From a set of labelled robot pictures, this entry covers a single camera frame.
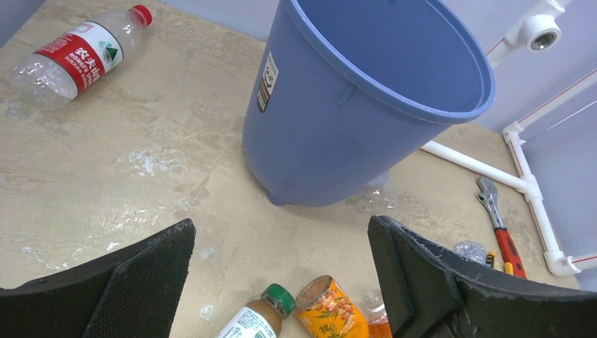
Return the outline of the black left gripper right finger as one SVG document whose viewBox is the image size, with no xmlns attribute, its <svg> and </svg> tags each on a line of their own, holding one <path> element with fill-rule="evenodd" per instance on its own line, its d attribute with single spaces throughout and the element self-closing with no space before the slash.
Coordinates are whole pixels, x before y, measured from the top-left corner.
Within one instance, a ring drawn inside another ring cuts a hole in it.
<svg viewBox="0 0 597 338">
<path fill-rule="evenodd" d="M 476 263 L 394 219 L 368 237 L 395 337 L 595 337 L 596 294 Z"/>
</svg>

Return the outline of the orange floral label bottle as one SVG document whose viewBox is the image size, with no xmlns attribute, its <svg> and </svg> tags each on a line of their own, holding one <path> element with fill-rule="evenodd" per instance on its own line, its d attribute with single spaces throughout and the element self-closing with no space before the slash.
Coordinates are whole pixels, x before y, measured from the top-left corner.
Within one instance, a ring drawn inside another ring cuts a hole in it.
<svg viewBox="0 0 597 338">
<path fill-rule="evenodd" d="M 392 338 L 387 311 L 379 289 L 372 290 L 365 297 L 367 322 L 370 338 Z"/>
</svg>

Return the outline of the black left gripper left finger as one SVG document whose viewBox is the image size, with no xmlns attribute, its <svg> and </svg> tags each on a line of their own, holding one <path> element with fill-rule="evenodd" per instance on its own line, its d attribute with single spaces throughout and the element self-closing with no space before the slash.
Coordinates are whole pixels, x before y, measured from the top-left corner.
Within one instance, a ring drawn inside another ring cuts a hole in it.
<svg viewBox="0 0 597 338">
<path fill-rule="evenodd" d="M 1 290 L 2 337 L 168 337 L 196 228 L 184 219 L 74 268 Z"/>
</svg>

